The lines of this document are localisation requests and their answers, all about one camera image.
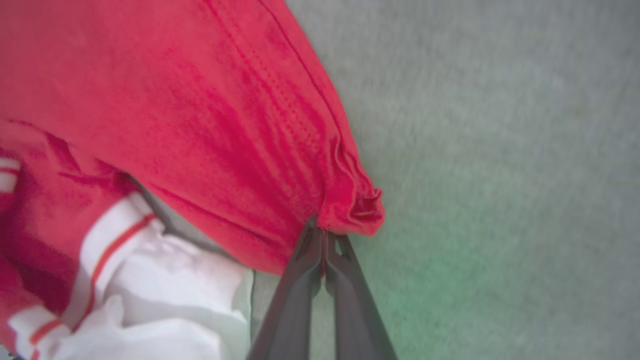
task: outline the red fabric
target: red fabric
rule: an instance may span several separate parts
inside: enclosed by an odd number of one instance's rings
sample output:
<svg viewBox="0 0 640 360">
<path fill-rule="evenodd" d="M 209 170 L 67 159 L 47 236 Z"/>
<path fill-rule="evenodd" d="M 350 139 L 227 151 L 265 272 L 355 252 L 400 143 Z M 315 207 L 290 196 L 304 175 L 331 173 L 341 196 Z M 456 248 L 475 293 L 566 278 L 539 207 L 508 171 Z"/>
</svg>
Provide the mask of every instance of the red fabric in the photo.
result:
<svg viewBox="0 0 640 360">
<path fill-rule="evenodd" d="M 248 266 L 282 272 L 312 214 L 339 233 L 382 224 L 281 0 L 3 1 L 0 49 L 0 133 L 132 174 Z"/>
</svg>

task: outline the clothing pile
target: clothing pile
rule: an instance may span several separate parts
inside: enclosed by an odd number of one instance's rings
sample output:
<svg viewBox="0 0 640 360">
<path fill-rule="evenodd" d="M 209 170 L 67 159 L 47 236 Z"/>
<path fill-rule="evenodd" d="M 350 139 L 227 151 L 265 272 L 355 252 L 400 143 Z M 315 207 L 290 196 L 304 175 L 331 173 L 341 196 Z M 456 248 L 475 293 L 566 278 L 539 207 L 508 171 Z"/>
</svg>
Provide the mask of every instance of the clothing pile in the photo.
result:
<svg viewBox="0 0 640 360">
<path fill-rule="evenodd" d="M 381 191 L 282 0 L 0 3 L 0 343 L 25 359 L 242 359 L 249 268 Z M 175 236 L 130 182 L 243 265 Z"/>
</svg>

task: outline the gray floor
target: gray floor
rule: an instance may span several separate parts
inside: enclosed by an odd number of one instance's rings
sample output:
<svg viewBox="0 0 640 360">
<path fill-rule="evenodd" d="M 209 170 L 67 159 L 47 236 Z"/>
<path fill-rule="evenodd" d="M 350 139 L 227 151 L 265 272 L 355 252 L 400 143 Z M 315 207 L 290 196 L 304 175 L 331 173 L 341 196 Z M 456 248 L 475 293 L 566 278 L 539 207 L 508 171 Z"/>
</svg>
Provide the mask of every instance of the gray floor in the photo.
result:
<svg viewBox="0 0 640 360">
<path fill-rule="evenodd" d="M 385 191 L 353 242 L 399 357 L 640 358 L 640 2 L 288 3 Z"/>
</svg>

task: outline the red stripe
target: red stripe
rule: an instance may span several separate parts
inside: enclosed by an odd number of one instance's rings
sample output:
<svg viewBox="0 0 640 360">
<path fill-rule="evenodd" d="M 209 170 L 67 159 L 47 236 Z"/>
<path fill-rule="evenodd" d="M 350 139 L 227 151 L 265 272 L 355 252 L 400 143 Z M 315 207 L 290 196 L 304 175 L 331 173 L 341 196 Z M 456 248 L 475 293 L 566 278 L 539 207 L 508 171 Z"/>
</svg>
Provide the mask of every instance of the red stripe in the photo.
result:
<svg viewBox="0 0 640 360">
<path fill-rule="evenodd" d="M 87 303 L 86 305 L 86 309 L 84 310 L 82 319 L 89 315 L 89 313 L 91 313 L 91 310 L 93 309 L 93 302 L 95 302 L 95 284 L 98 281 L 98 278 L 102 273 L 102 269 L 104 269 L 104 266 L 107 264 L 107 261 L 109 261 L 111 255 L 113 255 L 113 253 L 115 253 L 124 243 L 126 243 L 127 240 L 131 238 L 131 236 L 134 236 L 138 231 L 147 226 L 147 224 L 149 224 L 149 222 L 155 218 L 157 218 L 156 214 L 149 214 L 145 216 L 144 218 L 142 218 L 142 220 L 132 225 L 128 230 L 120 235 L 120 237 L 118 237 L 113 243 L 111 243 L 111 245 L 109 245 L 109 247 L 104 251 L 91 276 L 91 293 L 89 295 L 89 303 Z M 74 331 L 80 326 L 81 322 L 82 321 L 78 322 L 78 324 L 74 328 Z"/>
<path fill-rule="evenodd" d="M 60 321 L 60 319 L 51 320 L 50 322 L 41 326 L 36 332 L 34 332 L 33 335 L 31 335 L 31 337 L 29 338 L 29 342 L 34 346 L 37 345 L 38 342 L 40 342 L 40 340 L 42 340 L 42 338 L 49 333 L 49 331 L 53 330 L 61 324 L 62 321 Z"/>
<path fill-rule="evenodd" d="M 9 168 L 9 167 L 0 167 L 0 172 L 8 172 L 9 174 L 18 176 L 18 173 L 20 173 L 20 170 L 16 170 L 14 168 Z"/>
</svg>

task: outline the gray carpet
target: gray carpet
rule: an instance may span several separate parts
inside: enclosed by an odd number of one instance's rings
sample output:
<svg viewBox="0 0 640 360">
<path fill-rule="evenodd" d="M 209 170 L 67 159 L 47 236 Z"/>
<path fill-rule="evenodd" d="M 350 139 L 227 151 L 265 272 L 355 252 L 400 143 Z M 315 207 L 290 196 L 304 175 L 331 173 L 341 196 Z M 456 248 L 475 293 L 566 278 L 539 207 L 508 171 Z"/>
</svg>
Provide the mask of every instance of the gray carpet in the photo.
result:
<svg viewBox="0 0 640 360">
<path fill-rule="evenodd" d="M 399 357 L 640 358 L 640 2 L 288 4 L 385 192 L 352 240 Z"/>
</svg>

